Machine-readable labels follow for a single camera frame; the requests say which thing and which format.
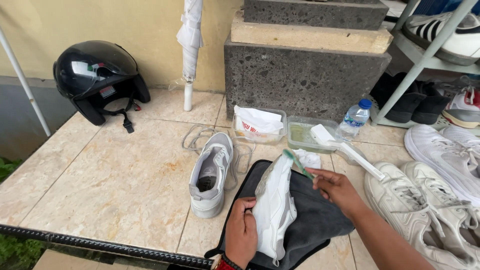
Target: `green toothbrush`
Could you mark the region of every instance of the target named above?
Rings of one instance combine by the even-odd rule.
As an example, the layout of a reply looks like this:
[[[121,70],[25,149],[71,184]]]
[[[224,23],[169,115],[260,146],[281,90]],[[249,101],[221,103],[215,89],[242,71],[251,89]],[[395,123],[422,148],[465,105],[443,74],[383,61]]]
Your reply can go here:
[[[283,154],[287,156],[289,159],[293,160],[295,164],[298,166],[298,168],[302,171],[302,173],[307,176],[310,180],[313,180],[315,176],[313,176],[311,173],[307,172],[304,167],[301,165],[300,161],[298,161],[297,157],[287,149],[283,149]]]

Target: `bracelet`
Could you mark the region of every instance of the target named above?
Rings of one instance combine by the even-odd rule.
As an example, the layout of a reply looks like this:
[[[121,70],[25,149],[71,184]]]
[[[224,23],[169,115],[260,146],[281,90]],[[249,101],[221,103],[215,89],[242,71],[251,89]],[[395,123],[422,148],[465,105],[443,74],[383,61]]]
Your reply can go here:
[[[236,265],[233,261],[231,261],[225,253],[222,254],[222,259],[233,269],[235,270],[243,270],[240,266]]]

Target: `yellow wall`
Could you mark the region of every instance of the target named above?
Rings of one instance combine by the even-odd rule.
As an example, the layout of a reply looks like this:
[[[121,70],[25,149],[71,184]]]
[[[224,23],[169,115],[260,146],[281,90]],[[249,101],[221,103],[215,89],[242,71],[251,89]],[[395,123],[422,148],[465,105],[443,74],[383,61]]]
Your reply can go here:
[[[182,77],[182,47],[175,35],[182,0],[5,0],[0,25],[27,77],[51,79],[52,65],[70,45],[106,40],[137,61],[149,86]],[[199,90],[225,90],[223,43],[243,0],[204,0],[197,78]],[[16,76],[0,49],[0,75]]]

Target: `black helmet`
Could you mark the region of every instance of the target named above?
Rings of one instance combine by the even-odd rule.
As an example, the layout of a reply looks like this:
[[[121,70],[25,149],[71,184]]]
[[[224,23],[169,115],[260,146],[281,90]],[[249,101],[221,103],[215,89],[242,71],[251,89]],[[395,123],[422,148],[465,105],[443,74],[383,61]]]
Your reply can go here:
[[[53,78],[62,96],[94,125],[105,123],[105,115],[123,114],[123,126],[133,132],[127,113],[132,105],[141,110],[133,99],[150,101],[137,63],[122,47],[101,40],[77,43],[66,49],[53,63]],[[129,98],[127,107],[108,111],[104,107],[119,98]]]

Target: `bottle cap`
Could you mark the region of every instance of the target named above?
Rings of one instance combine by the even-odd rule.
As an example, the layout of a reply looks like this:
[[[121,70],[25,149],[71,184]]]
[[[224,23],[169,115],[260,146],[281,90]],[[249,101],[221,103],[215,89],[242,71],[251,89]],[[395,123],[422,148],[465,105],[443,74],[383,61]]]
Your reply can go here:
[[[362,109],[370,109],[372,107],[372,102],[368,99],[362,98],[359,102],[359,107]]]

